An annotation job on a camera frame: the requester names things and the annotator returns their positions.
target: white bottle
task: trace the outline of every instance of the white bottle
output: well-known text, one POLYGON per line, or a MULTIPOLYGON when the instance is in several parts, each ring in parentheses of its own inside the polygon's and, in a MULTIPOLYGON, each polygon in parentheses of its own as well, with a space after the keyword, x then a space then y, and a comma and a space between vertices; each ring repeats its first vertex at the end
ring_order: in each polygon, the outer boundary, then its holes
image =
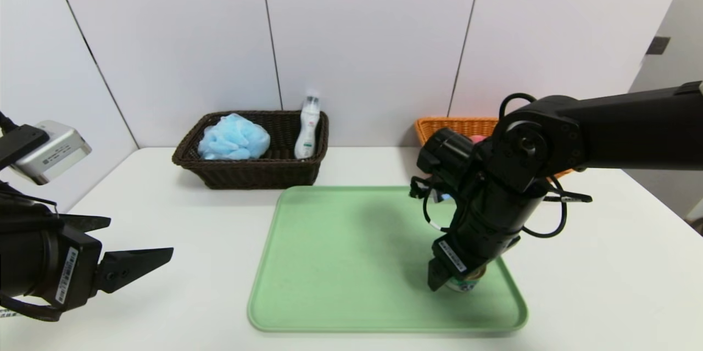
POLYGON ((296 159, 306 159, 315 153, 315 129, 320 120, 320 99, 307 96, 300 113, 300 135, 293 153, 296 159))

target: can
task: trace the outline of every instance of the can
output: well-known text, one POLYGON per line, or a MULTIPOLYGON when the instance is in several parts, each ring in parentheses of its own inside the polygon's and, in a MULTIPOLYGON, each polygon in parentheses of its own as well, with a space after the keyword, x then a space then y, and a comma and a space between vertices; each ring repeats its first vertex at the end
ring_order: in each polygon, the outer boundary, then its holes
POLYGON ((467 293, 479 283, 485 273, 486 267, 482 266, 482 268, 477 269, 476 271, 473 271, 469 275, 465 276, 464 279, 457 280, 456 278, 451 277, 445 285, 452 291, 467 293))

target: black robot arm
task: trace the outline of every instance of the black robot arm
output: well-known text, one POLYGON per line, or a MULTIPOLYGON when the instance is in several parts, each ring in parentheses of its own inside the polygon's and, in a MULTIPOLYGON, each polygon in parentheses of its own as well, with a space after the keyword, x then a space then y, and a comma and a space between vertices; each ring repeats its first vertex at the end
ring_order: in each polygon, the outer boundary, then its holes
POLYGON ((501 113, 493 135, 476 145, 452 130, 437 131, 417 166, 457 203, 447 234, 432 246, 428 283, 437 290, 512 248, 553 190, 547 182, 553 174, 570 168, 703 169, 703 83, 583 101, 534 100, 501 113))

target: wicker basket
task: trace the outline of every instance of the wicker basket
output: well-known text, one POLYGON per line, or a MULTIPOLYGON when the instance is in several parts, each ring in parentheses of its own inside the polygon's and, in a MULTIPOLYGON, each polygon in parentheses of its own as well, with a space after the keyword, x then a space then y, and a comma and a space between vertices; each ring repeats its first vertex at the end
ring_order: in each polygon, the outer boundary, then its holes
MULTIPOLYGON (((445 127, 467 137, 490 136, 497 124, 498 118, 420 118, 415 121, 415 131, 417 138, 420 139, 420 144, 425 145, 435 131, 445 127)), ((571 169, 567 169, 556 176, 559 178, 571 171, 571 169)))
POLYGON ((320 113, 316 131, 315 154, 298 160, 293 154, 300 134, 300 111, 230 111, 204 116, 183 138, 173 155, 173 163, 189 169, 211 189, 285 189, 296 185, 312 185, 327 153, 329 120, 320 113), (271 136, 271 146, 256 160, 204 160, 198 155, 198 144, 204 129, 231 113, 259 124, 271 136))

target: tabletop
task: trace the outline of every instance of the tabletop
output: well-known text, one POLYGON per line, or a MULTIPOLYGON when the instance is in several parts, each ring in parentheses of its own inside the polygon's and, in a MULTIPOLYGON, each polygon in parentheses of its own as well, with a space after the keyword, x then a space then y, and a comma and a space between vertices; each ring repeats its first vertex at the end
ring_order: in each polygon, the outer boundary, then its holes
MULTIPOLYGON (((316 185, 406 185, 417 151, 329 148, 316 185)), ((281 191, 211 191, 172 154, 135 152, 72 210, 113 218, 91 233, 103 251, 173 246, 171 262, 58 323, 0 319, 2 351, 701 348, 703 238, 623 171, 564 176, 593 203, 570 205, 559 236, 525 235, 503 255, 529 306, 516 333, 263 333, 247 302, 281 191)), ((558 218, 543 203, 528 224, 547 232, 558 218)))

